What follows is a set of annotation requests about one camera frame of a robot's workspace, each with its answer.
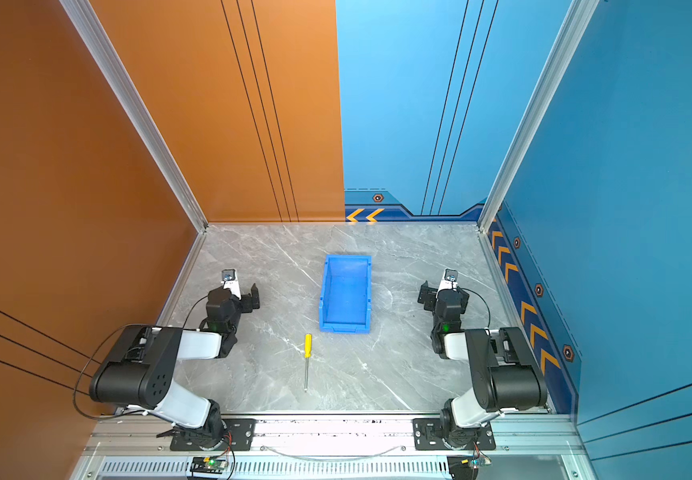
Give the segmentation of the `yellow handled screwdriver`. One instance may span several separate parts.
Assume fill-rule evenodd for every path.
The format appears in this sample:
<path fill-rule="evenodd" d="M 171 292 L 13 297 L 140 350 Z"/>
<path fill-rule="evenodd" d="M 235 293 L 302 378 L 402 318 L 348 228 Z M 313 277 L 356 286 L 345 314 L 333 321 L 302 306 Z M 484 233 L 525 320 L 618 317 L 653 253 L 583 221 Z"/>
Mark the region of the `yellow handled screwdriver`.
<path fill-rule="evenodd" d="M 304 343 L 304 358 L 305 358 L 305 368 L 304 368 L 304 391 L 307 392 L 309 389 L 309 372 L 310 372 L 310 359 L 312 357 L 312 347 L 313 347 L 313 336 L 307 334 L 305 336 Z"/>

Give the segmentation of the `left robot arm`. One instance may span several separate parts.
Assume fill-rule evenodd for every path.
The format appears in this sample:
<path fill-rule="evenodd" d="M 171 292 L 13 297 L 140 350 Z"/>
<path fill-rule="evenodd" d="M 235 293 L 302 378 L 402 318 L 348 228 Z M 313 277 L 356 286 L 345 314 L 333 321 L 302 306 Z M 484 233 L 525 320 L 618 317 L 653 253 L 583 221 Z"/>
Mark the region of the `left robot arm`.
<path fill-rule="evenodd" d="M 152 415 L 171 428 L 163 433 L 202 450 L 226 445 L 230 430 L 221 407 L 174 379 L 180 360 L 216 360 L 236 345 L 241 316 L 261 306 L 256 285 L 243 293 L 234 278 L 207 295 L 206 318 L 198 328 L 124 327 L 96 370 L 89 396 L 98 403 L 124 407 L 130 415 Z"/>

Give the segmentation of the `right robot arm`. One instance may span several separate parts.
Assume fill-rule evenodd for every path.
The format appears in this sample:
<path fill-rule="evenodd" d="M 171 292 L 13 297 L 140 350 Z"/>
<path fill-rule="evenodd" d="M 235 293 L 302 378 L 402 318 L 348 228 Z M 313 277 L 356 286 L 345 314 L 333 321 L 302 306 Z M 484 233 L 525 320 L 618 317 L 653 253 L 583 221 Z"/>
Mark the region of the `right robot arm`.
<path fill-rule="evenodd" d="M 444 360 L 468 364 L 471 387 L 444 404 L 434 436 L 456 450 L 485 443 L 490 423 L 512 412 L 545 407 L 549 389 L 525 334 L 518 327 L 465 329 L 462 316 L 475 293 L 444 280 L 427 282 L 418 302 L 432 313 L 433 351 Z"/>

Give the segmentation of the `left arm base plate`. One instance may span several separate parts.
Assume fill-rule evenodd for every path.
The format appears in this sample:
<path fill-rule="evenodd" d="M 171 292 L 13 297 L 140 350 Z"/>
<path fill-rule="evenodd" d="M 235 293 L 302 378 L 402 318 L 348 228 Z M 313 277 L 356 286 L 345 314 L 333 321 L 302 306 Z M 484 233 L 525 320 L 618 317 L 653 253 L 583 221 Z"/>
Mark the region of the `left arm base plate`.
<path fill-rule="evenodd" d="M 171 436 L 170 450 L 176 452 L 246 452 L 252 447 L 257 421 L 253 418 L 221 420 L 217 427 L 199 429 L 176 427 Z"/>

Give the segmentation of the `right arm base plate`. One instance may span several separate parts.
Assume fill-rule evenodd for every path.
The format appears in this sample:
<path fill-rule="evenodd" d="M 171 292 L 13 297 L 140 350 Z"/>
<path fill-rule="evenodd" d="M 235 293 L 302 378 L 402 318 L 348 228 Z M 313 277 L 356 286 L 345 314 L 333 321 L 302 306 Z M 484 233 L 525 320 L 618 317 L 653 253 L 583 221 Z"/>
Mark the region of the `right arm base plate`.
<path fill-rule="evenodd" d="M 415 449 L 433 450 L 481 450 L 497 448 L 492 426 L 460 428 L 455 424 L 445 426 L 439 417 L 412 420 Z"/>

